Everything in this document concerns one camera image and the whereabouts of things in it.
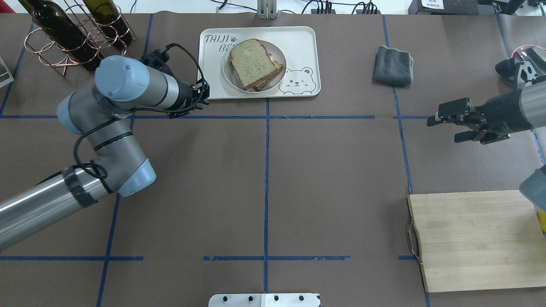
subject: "cartoon bear face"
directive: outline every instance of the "cartoon bear face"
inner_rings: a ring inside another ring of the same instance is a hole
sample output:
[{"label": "cartoon bear face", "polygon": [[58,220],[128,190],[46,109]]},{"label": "cartoon bear face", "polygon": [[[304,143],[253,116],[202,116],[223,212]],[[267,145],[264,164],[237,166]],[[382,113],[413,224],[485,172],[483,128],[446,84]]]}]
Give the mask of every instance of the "cartoon bear face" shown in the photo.
[{"label": "cartoon bear face", "polygon": [[284,95],[313,94],[317,84],[313,80],[313,70],[304,67],[300,70],[286,69],[286,73],[278,88]]}]

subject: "cutting board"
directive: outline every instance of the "cutting board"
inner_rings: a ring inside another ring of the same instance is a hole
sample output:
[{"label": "cutting board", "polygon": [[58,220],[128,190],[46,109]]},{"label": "cutting board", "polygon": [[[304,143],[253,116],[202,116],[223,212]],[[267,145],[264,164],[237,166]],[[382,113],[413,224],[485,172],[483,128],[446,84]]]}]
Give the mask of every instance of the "cutting board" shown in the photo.
[{"label": "cutting board", "polygon": [[546,239],[519,191],[408,196],[427,292],[546,286]]}]

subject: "dark green bottle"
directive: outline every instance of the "dark green bottle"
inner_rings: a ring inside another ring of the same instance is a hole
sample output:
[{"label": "dark green bottle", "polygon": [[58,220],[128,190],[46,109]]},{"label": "dark green bottle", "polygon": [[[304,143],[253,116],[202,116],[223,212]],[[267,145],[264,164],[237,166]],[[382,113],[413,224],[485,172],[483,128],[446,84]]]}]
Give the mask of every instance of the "dark green bottle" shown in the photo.
[{"label": "dark green bottle", "polygon": [[82,66],[93,71],[104,56],[89,46],[85,34],[72,22],[70,17],[55,2],[49,0],[19,0],[36,25],[57,44],[67,50],[71,57]]},{"label": "dark green bottle", "polygon": [[[133,41],[133,36],[129,31],[129,27],[125,21],[119,17],[120,12],[117,11],[117,7],[112,0],[84,0],[84,3],[98,23],[101,25],[110,25],[115,29],[102,27],[102,30],[107,37],[113,38],[117,33],[126,46]],[[115,42],[114,46],[122,48],[123,44]]]}]

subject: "brown tabletop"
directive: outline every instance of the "brown tabletop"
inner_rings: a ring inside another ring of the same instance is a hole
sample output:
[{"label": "brown tabletop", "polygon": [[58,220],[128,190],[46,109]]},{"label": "brown tabletop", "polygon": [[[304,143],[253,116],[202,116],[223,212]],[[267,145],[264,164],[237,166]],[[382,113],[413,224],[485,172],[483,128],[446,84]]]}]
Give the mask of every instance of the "brown tabletop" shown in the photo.
[{"label": "brown tabletop", "polygon": [[[409,193],[512,190],[539,168],[546,131],[455,144],[429,128],[438,105],[475,105],[510,88],[494,65],[546,45],[546,19],[516,16],[127,15],[130,54],[172,42],[198,54],[207,28],[309,26],[321,92],[308,98],[211,101],[189,118],[136,116],[133,132],[157,180],[86,210],[0,255],[1,306],[207,306],[215,293],[320,293],[323,306],[541,306],[543,288],[425,293],[407,247]],[[31,26],[0,14],[0,199],[73,164],[77,136],[58,103],[85,86],[22,48]],[[372,82],[380,45],[409,51],[414,82]],[[193,82],[182,52],[169,65]],[[82,159],[93,157],[88,144]]]}]

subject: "white round plate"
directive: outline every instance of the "white round plate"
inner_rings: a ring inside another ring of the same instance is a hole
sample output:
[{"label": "white round plate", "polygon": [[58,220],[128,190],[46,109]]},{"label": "white round plate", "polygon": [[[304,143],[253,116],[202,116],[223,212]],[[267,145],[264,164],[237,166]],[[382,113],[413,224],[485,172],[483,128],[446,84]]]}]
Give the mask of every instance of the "white round plate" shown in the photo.
[{"label": "white round plate", "polygon": [[263,90],[257,92],[253,88],[249,88],[248,91],[245,91],[242,89],[241,82],[239,81],[239,76],[237,76],[237,73],[233,70],[231,62],[229,60],[229,52],[226,52],[226,55],[223,60],[222,65],[222,73],[226,80],[236,89],[246,92],[246,93],[263,93],[269,90],[272,90],[274,87],[276,87],[279,83],[281,83],[282,78],[284,78],[284,74],[286,72],[286,58],[284,57],[284,54],[282,53],[281,49],[279,49],[274,44],[271,44],[270,42],[266,42],[264,40],[260,40],[260,42],[265,46],[265,48],[268,50],[268,52],[271,54],[271,57],[273,60],[279,62],[283,65],[282,71],[280,74],[276,75],[271,81],[267,84],[266,87],[264,87]]}]

